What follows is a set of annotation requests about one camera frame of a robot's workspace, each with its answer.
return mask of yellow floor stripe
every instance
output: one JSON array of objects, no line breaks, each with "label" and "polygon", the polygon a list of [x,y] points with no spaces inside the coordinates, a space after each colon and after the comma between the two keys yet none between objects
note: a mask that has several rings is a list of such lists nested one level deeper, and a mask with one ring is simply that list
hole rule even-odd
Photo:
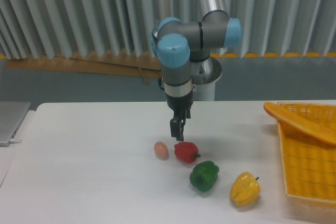
[{"label": "yellow floor stripe", "polygon": [[[283,55],[284,57],[302,57],[301,54],[298,54],[297,52],[286,52]],[[327,53],[327,56],[329,57],[336,57],[336,52],[329,52]],[[211,54],[211,57],[214,58],[238,58],[238,55],[236,54]],[[258,54],[252,54],[252,53],[247,53],[244,55],[245,58],[256,58],[256,57],[260,57],[260,55]],[[274,52],[267,52],[264,54],[264,57],[279,57],[278,54],[274,53]],[[321,54],[319,54],[318,52],[308,52],[305,54],[305,57],[322,57]]]},{"label": "yellow floor stripe", "polygon": [[274,52],[267,52],[264,54],[264,57],[279,57],[279,55]]}]

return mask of floor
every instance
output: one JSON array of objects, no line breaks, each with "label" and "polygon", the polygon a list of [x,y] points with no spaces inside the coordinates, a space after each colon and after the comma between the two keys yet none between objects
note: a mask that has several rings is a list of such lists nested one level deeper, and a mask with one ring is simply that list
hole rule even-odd
[{"label": "floor", "polygon": [[[216,101],[336,99],[336,57],[219,58]],[[156,79],[7,69],[0,59],[0,101],[165,101]]]}]

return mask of light blue joint cap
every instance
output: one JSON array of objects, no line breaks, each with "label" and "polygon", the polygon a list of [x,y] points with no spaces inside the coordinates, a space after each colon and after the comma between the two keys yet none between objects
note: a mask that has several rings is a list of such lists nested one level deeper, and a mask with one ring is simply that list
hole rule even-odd
[{"label": "light blue joint cap", "polygon": [[238,18],[230,18],[227,25],[223,48],[237,47],[242,41],[242,29]]},{"label": "light blue joint cap", "polygon": [[167,34],[158,43],[160,63],[168,68],[183,66],[190,56],[187,39],[181,34]]},{"label": "light blue joint cap", "polygon": [[157,47],[156,47],[156,44],[155,44],[155,42],[154,42],[154,39],[153,39],[153,33],[152,33],[152,32],[149,34],[149,37],[150,37],[150,40],[151,40],[151,45],[152,45],[152,51],[153,51],[153,54],[154,54],[155,56],[158,56],[158,53],[157,53]]},{"label": "light blue joint cap", "polygon": [[158,29],[157,29],[157,30],[158,30],[157,32],[159,32],[160,29],[161,29],[165,24],[167,24],[167,23],[170,22],[170,21],[178,21],[178,22],[182,23],[181,20],[179,20],[178,18],[175,18],[175,17],[164,18],[164,19],[159,23],[159,27],[158,27]]}]

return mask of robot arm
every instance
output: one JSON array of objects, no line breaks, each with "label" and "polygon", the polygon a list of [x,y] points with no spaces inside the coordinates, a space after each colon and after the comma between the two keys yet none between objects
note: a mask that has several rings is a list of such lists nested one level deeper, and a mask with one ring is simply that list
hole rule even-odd
[{"label": "robot arm", "polygon": [[154,0],[156,25],[152,49],[161,63],[168,106],[173,110],[171,136],[183,141],[190,118],[193,84],[209,84],[222,73],[219,62],[209,57],[212,48],[235,47],[242,31],[238,19],[229,18],[224,0],[199,0],[201,22],[182,23],[173,17],[172,0]]}]

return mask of yellow bell pepper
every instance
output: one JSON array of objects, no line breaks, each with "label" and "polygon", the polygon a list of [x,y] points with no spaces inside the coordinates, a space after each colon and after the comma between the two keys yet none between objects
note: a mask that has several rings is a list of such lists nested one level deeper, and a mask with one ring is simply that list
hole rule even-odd
[{"label": "yellow bell pepper", "polygon": [[258,178],[254,178],[249,172],[240,174],[232,185],[230,199],[239,207],[246,206],[255,201],[260,193]]}]

